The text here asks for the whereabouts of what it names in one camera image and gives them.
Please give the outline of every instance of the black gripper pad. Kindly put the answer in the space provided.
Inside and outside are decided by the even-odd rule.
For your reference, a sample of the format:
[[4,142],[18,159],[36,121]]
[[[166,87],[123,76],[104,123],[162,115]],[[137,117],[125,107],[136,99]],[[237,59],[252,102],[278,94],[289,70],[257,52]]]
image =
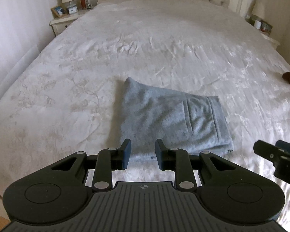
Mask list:
[[175,190],[171,182],[118,182],[95,193],[73,218],[55,225],[12,222],[4,232],[286,232],[275,221],[238,226],[209,214],[193,193]]

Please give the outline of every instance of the picture frame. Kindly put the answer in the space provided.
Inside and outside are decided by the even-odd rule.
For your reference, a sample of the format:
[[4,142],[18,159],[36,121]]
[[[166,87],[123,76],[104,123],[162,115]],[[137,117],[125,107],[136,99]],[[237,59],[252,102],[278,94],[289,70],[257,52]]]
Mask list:
[[271,32],[272,32],[272,28],[273,26],[271,24],[269,24],[268,22],[261,20],[261,28],[260,30],[265,33],[267,36],[270,36]]
[[67,8],[67,10],[68,10],[70,15],[78,12],[77,6],[69,7],[69,8]]
[[51,11],[57,16],[57,17],[63,17],[67,15],[67,12],[62,6],[56,6],[51,8]]

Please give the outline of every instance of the gray towel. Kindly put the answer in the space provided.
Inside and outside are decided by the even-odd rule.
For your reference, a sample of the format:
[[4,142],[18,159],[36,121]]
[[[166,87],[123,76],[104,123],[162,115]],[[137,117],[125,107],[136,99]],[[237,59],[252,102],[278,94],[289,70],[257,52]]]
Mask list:
[[233,142],[218,97],[196,96],[147,86],[128,78],[121,105],[120,140],[132,141],[131,158],[155,159],[155,140],[167,148],[198,155],[233,151]]

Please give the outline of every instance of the bed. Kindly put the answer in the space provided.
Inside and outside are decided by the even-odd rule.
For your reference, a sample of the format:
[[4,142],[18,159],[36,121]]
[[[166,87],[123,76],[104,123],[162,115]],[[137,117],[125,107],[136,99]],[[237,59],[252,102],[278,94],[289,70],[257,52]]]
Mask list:
[[[256,140],[290,142],[290,66],[241,17],[247,0],[99,0],[56,37],[0,100],[0,195],[13,181],[76,151],[118,147],[127,77],[219,96],[235,150],[226,156],[290,185],[256,156]],[[173,180],[156,162],[129,162],[113,180]]]

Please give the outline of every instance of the lamp base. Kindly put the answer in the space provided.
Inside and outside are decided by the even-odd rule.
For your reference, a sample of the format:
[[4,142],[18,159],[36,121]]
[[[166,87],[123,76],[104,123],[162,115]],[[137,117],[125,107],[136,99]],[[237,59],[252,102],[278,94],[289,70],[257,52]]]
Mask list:
[[75,1],[70,1],[68,6],[67,6],[67,9],[68,8],[72,8],[72,7],[75,7],[76,6],[76,2]]

